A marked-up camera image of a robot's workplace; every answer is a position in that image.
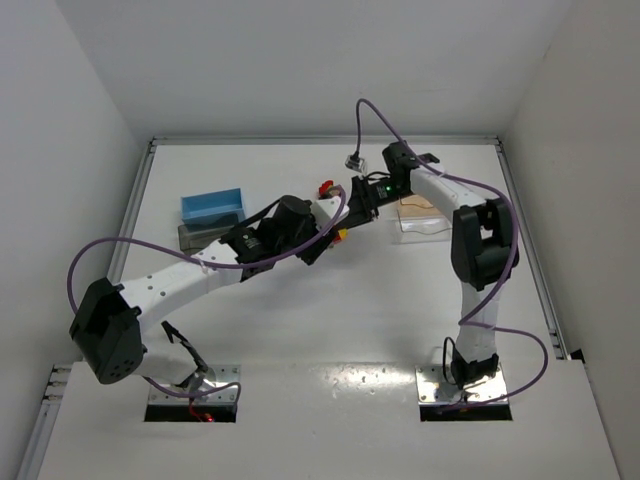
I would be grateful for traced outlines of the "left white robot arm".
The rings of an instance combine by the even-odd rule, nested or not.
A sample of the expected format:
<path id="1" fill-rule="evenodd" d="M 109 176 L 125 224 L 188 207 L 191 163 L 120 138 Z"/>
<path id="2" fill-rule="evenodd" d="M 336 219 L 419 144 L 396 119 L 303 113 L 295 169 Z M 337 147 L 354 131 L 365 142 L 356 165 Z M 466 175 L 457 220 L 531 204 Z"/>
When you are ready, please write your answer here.
<path id="1" fill-rule="evenodd" d="M 166 318 L 215 290 L 239 284 L 296 256 L 312 264 L 349 213 L 343 193 L 315 201 L 285 195 L 192 256 L 138 279 L 92 282 L 69 330 L 97 380 L 129 375 L 182 385 L 207 369 Z"/>

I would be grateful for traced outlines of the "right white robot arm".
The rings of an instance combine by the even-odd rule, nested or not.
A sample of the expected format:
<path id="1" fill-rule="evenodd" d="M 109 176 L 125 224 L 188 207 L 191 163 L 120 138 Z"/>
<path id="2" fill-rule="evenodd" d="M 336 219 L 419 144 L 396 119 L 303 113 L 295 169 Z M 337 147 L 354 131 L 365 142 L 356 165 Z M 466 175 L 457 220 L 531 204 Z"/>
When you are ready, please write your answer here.
<path id="1" fill-rule="evenodd" d="M 414 156 L 400 142 L 382 152 L 387 171 L 362 172 L 354 155 L 346 166 L 351 179 L 349 214 L 339 226 L 351 229 L 373 221 L 379 209 L 411 195 L 427 200 L 451 225 L 450 259 L 461 283 L 461 321 L 453 342 L 450 378 L 462 388 L 498 369 L 495 342 L 499 295 L 519 261 L 517 229 L 509 201 L 485 199 L 450 177 L 431 153 Z"/>

